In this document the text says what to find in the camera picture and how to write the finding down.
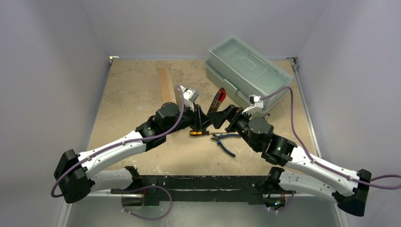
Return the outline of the brown cardboard express box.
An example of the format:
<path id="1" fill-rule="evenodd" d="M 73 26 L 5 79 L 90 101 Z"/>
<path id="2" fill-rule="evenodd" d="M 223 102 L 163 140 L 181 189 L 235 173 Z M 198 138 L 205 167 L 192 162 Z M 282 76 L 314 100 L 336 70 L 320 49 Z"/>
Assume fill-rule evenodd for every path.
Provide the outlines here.
<path id="1" fill-rule="evenodd" d="M 172 73 L 169 67 L 157 69 L 160 82 L 162 103 L 175 103 L 181 109 L 181 96 L 177 84 L 173 82 Z"/>

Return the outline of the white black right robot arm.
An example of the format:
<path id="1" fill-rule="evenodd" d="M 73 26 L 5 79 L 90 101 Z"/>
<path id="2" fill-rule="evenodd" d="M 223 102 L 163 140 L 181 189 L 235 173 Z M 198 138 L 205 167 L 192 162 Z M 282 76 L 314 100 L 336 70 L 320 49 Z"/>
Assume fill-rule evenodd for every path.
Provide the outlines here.
<path id="1" fill-rule="evenodd" d="M 270 192 L 298 191 L 319 196 L 337 204 L 342 211 L 357 217 L 365 214 L 371 173 L 349 170 L 316 157 L 295 142 L 274 133 L 263 117 L 253 118 L 230 105 L 223 111 L 207 114 L 211 124 L 226 132 L 237 132 L 246 144 L 274 166 L 265 180 Z"/>

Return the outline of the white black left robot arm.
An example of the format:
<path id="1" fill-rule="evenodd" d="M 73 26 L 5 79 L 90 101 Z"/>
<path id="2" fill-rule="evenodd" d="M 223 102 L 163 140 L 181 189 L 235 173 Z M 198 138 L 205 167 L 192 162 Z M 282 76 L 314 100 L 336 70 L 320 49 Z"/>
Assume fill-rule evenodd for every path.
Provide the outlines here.
<path id="1" fill-rule="evenodd" d="M 55 189 L 59 188 L 66 203 L 75 203 L 94 190 L 95 175 L 107 167 L 161 145 L 170 133 L 186 128 L 203 131 L 210 125 L 199 105 L 184 107 L 181 112 L 177 104 L 165 103 L 146 122 L 114 142 L 80 153 L 65 151 L 53 174 L 56 183 L 51 196 L 56 198 Z"/>

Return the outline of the red utility knife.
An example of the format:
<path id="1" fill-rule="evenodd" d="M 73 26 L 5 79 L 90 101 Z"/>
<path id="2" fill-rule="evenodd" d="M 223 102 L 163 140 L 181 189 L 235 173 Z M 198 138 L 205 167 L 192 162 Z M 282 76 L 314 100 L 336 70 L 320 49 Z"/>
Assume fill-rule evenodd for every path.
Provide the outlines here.
<path id="1" fill-rule="evenodd" d="M 226 98 L 226 90 L 221 87 L 217 93 L 215 94 L 213 101 L 210 104 L 210 107 L 208 109 L 208 113 L 210 112 L 217 112 L 221 104 Z"/>

